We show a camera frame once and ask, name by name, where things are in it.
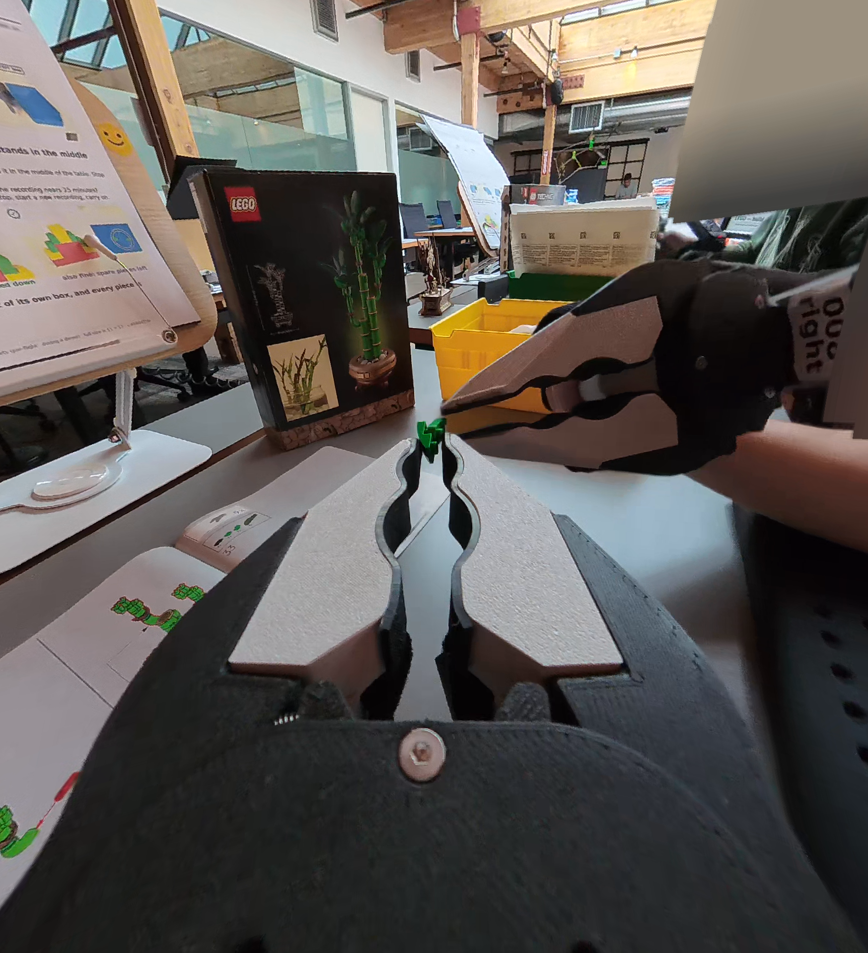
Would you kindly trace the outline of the person's dark green shirt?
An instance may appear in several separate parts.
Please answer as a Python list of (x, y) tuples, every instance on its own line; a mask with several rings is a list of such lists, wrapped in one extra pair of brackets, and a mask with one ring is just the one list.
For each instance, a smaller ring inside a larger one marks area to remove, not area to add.
[(764, 269), (814, 273), (860, 263), (868, 240), (868, 197), (802, 208), (776, 210), (748, 241), (719, 252), (693, 243), (683, 260), (702, 258)]

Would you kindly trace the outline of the black perforated mat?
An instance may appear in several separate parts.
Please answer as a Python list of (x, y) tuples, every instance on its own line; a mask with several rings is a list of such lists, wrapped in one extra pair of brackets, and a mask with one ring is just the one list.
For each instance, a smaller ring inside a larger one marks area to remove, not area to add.
[(868, 949), (868, 554), (733, 519), (785, 804)]

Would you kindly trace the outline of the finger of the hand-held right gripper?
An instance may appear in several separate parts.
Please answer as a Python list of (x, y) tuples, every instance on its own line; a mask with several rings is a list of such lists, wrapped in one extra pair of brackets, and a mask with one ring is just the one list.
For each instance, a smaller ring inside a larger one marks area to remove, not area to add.
[(453, 396), (516, 398), (537, 392), (548, 412), (541, 393), (546, 378), (567, 379), (595, 359), (621, 365), (647, 361), (662, 328), (655, 296), (590, 314), (563, 316), (472, 376)]
[(448, 428), (481, 455), (596, 470), (677, 446), (677, 418), (655, 393), (546, 412), (540, 395), (444, 401)]

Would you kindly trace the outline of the green plastic bin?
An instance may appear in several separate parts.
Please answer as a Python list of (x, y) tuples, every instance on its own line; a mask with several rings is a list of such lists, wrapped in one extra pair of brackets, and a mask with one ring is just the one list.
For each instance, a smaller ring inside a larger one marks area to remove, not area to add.
[(517, 276), (509, 271), (508, 296), (519, 300), (534, 301), (582, 301), (613, 280), (610, 276), (582, 275), (574, 273), (526, 272)]

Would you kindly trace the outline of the white paper bags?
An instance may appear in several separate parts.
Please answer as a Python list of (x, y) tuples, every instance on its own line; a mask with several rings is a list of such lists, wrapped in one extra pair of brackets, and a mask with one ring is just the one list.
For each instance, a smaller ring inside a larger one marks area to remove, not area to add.
[(654, 197), (561, 206), (510, 207), (516, 276), (617, 277), (654, 260), (659, 212)]

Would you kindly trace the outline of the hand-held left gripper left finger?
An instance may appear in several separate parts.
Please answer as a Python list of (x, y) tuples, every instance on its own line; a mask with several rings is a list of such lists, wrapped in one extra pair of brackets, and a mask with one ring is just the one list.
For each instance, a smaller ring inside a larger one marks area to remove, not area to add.
[(329, 681), (390, 720), (412, 659), (395, 551), (411, 529), (420, 446), (404, 439), (310, 508), (244, 626), (229, 667)]

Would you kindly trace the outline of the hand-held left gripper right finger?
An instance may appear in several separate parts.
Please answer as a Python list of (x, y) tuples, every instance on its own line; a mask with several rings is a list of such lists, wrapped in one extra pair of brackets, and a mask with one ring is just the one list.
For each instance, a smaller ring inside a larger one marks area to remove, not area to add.
[(438, 657), (453, 719), (489, 720), (517, 683), (614, 676), (620, 649), (550, 510), (457, 435), (441, 447), (451, 571)]

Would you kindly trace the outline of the printed instruction sheet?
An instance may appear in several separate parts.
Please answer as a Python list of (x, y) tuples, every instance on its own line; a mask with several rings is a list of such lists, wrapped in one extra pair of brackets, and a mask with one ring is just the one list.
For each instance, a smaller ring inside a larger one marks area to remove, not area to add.
[(199, 316), (20, 2), (0, 2), (0, 375), (154, 352)]

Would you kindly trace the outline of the yellow plastic parts bin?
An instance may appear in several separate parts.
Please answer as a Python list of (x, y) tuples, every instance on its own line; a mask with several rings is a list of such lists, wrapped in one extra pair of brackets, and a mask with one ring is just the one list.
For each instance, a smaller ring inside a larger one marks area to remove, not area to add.
[(450, 399), (472, 376), (528, 339), (559, 301), (478, 298), (434, 323), (433, 347), (442, 399)]

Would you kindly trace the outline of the person's right forearm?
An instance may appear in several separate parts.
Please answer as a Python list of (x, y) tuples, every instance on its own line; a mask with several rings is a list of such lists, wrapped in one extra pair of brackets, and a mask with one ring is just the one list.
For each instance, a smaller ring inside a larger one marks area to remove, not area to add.
[(769, 420), (690, 477), (746, 509), (868, 554), (868, 439)]

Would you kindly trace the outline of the open instruction booklet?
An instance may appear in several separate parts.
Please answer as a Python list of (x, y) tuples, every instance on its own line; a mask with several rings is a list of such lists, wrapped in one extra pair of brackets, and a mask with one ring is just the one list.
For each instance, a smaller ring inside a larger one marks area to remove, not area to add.
[[(261, 491), (186, 527), (174, 547), (133, 558), (0, 660), (0, 905), (57, 824), (103, 722), (183, 616), (290, 518), (375, 460), (319, 450)], [(411, 529), (446, 498), (420, 476)]]

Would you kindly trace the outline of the wooden support post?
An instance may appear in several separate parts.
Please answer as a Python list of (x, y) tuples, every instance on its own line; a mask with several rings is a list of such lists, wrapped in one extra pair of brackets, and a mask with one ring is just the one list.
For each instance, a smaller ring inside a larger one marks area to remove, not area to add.
[(200, 153), (160, 11), (154, 1), (109, 1), (108, 6), (154, 149), (170, 179), (178, 157), (198, 158)]

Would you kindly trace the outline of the yellow smiley sticker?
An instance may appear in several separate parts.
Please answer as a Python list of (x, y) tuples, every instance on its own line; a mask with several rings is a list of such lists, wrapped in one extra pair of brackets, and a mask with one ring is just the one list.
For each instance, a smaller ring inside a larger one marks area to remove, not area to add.
[(104, 116), (98, 121), (94, 120), (96, 133), (109, 153), (121, 158), (136, 155), (137, 151), (131, 138), (122, 125), (111, 116)]

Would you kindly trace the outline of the black bamboo set box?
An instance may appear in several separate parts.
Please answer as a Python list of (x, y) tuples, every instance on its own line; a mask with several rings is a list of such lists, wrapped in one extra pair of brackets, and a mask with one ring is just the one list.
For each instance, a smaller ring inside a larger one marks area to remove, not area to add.
[(211, 166), (190, 189), (279, 450), (413, 407), (395, 174)]

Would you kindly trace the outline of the background document stand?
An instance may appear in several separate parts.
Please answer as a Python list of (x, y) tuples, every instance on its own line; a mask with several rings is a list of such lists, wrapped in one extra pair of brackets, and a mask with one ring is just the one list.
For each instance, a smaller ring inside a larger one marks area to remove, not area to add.
[(503, 196), (509, 187), (506, 172), (476, 129), (430, 115), (425, 116), (425, 127), (458, 174), (462, 208), (482, 251), (498, 256)]

